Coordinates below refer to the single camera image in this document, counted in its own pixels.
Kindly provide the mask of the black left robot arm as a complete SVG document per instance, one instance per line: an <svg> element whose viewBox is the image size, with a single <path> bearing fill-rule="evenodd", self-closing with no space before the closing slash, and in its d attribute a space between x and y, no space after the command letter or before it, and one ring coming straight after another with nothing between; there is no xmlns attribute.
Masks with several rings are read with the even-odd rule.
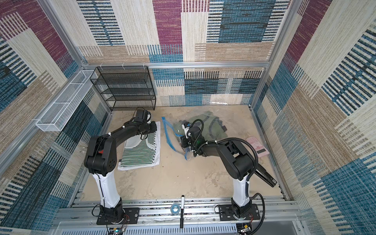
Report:
<svg viewBox="0 0 376 235"><path fill-rule="evenodd" d="M150 119L151 113L148 110L136 110L135 116L120 128L89 140L84 166L97 183L100 195L98 217L106 223L120 223L125 218L114 176L118 163L117 147L137 135L156 132L157 125Z"/></svg>

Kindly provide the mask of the white tank top navy trim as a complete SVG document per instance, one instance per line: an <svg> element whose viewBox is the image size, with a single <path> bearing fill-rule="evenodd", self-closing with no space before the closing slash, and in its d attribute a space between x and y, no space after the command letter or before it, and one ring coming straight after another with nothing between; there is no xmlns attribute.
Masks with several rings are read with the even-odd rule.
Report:
<svg viewBox="0 0 376 235"><path fill-rule="evenodd" d="M123 145L121 160L117 169L128 171L137 168L154 167L161 161L161 122L157 121L157 131L151 134L134 136Z"/></svg>

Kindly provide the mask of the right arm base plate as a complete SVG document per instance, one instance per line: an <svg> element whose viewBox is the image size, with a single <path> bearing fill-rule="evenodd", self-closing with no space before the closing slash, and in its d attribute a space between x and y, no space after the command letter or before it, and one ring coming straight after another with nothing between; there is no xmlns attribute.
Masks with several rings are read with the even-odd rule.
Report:
<svg viewBox="0 0 376 235"><path fill-rule="evenodd" d="M214 211L219 214L220 221L261 219L260 210L256 204L248 204L244 207L238 207L236 204L217 205Z"/></svg>

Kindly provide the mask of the green white striped tank top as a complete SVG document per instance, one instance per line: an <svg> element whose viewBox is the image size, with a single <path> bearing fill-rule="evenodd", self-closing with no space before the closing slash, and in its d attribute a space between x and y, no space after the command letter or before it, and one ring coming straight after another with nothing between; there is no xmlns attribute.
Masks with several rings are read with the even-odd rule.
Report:
<svg viewBox="0 0 376 235"><path fill-rule="evenodd" d="M155 133L137 135L124 142L121 167L152 164L157 152Z"/></svg>

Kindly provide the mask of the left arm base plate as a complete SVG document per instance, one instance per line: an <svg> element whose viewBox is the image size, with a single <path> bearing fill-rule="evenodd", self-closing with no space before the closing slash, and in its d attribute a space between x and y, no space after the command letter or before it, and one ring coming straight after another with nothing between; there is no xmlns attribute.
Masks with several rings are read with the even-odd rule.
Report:
<svg viewBox="0 0 376 235"><path fill-rule="evenodd" d="M100 206L96 225L137 224L140 208L104 208Z"/></svg>

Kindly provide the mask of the black white striped shirt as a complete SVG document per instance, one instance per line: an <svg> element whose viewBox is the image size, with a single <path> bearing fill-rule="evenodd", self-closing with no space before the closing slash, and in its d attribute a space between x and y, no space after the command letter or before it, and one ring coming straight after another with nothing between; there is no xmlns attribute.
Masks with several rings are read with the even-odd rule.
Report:
<svg viewBox="0 0 376 235"><path fill-rule="evenodd" d="M148 135L141 135L141 156L142 164L158 165L161 157L161 122L157 121L157 131Z"/></svg>

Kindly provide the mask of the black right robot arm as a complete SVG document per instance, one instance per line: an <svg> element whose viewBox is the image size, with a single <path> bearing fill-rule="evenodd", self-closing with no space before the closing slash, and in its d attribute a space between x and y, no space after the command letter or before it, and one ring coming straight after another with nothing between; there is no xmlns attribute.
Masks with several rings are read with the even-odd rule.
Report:
<svg viewBox="0 0 376 235"><path fill-rule="evenodd" d="M245 140L240 138L225 138L220 141L207 141L202 135L202 129L190 123L182 124L185 132L180 137L182 148L189 148L194 156L219 157L229 175L233 178L233 196L231 198L231 210L220 209L231 219L243 220L249 216L259 219L258 212L252 206L252 200L256 195L249 196L249 181L254 174L271 187L275 187L277 181L259 164L258 154Z"/></svg>

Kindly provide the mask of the clear vacuum bag blue zip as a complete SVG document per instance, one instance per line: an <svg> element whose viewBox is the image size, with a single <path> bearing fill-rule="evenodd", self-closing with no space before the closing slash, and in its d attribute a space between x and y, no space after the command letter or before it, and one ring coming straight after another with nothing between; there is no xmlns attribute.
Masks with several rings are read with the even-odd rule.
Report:
<svg viewBox="0 0 376 235"><path fill-rule="evenodd" d="M174 120L162 117L162 123L168 146L186 161L195 156L201 144L228 137L223 120L212 111L181 115Z"/></svg>

